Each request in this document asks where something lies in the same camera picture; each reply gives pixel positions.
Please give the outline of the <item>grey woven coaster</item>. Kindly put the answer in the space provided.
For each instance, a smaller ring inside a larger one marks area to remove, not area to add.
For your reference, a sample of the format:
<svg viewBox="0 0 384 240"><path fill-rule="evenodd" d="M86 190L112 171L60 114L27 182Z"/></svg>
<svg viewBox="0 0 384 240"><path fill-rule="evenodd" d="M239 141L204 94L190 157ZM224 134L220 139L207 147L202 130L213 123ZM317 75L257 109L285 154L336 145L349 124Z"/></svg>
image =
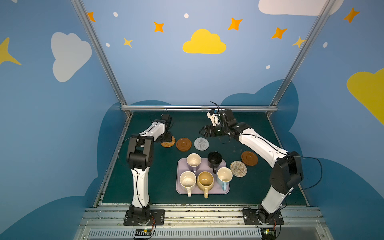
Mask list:
<svg viewBox="0 0 384 240"><path fill-rule="evenodd" d="M205 151L209 148L209 141L205 138L197 138L194 141L194 146L198 151Z"/></svg>

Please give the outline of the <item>black mug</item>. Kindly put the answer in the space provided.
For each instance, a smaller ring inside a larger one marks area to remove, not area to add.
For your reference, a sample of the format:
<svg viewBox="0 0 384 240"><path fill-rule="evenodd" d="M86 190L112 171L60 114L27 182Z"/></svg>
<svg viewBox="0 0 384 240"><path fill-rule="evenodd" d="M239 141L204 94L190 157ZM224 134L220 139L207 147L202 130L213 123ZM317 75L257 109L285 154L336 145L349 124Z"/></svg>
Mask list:
<svg viewBox="0 0 384 240"><path fill-rule="evenodd" d="M223 157L218 152L213 151L208 154L208 166L213 170L214 174L217 173L217 169L221 164L222 160Z"/></svg>

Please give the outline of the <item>purple mug cream inside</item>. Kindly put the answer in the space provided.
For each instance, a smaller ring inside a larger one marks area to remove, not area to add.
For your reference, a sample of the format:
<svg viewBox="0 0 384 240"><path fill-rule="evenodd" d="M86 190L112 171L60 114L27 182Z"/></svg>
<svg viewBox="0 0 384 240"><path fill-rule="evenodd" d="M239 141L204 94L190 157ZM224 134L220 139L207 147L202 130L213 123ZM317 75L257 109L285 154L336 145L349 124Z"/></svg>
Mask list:
<svg viewBox="0 0 384 240"><path fill-rule="evenodd" d="M197 170L200 168L202 162L202 158L199 154L192 153L189 154L187 157L187 165L191 172L196 173Z"/></svg>

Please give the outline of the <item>beige woven coaster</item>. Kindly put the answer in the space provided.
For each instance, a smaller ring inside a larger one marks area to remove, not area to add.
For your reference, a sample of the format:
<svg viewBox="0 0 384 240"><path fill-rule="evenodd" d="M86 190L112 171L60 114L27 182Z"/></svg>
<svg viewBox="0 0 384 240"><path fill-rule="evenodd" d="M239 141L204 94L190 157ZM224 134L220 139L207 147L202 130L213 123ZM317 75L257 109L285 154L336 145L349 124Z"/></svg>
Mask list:
<svg viewBox="0 0 384 240"><path fill-rule="evenodd" d="M238 178L244 177L248 172L246 165L241 161L232 162L230 165L230 169L232 171L232 174Z"/></svg>

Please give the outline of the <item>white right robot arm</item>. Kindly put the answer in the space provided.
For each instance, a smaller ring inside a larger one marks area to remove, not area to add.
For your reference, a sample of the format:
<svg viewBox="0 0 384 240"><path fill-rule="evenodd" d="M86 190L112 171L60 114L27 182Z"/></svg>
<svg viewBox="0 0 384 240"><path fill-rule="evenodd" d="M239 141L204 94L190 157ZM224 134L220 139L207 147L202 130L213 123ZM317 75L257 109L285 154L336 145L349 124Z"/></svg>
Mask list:
<svg viewBox="0 0 384 240"><path fill-rule="evenodd" d="M252 149L270 165L271 187L259 207L259 212L265 216L278 212L286 196L304 179L301 157L297 152L288 152L277 147L244 122L231 126L207 125L202 127L199 133L206 138L218 136L234 138Z"/></svg>

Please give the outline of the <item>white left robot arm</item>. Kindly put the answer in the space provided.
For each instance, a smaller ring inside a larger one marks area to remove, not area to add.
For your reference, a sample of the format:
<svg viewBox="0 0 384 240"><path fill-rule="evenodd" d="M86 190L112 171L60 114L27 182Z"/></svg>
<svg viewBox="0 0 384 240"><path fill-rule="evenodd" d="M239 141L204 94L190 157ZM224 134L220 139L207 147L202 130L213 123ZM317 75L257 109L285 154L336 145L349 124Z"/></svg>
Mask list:
<svg viewBox="0 0 384 240"><path fill-rule="evenodd" d="M127 152L127 162L133 174L134 193L132 205L146 208L150 204L148 191L149 170L154 162L154 143L171 143L172 117L163 114L143 132L131 136Z"/></svg>

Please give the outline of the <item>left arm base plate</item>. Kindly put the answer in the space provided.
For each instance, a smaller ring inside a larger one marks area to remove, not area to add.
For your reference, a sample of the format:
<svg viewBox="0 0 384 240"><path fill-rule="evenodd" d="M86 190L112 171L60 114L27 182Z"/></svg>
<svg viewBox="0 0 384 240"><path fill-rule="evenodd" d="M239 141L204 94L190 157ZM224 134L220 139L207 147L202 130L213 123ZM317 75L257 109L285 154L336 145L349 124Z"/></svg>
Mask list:
<svg viewBox="0 0 384 240"><path fill-rule="evenodd" d="M126 212L124 226L163 226L165 220L165 210L150 210L143 208L133 208Z"/></svg>

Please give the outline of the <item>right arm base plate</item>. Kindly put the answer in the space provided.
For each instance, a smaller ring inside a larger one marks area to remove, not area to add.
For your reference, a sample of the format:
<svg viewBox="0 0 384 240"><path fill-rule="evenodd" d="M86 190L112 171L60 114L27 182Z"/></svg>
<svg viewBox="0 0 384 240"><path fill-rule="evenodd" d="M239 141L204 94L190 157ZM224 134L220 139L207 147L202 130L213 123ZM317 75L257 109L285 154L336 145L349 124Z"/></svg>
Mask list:
<svg viewBox="0 0 384 240"><path fill-rule="evenodd" d="M278 210L273 214L269 214L265 210L251 209L245 207L242 209L245 225L284 225L281 211Z"/></svg>

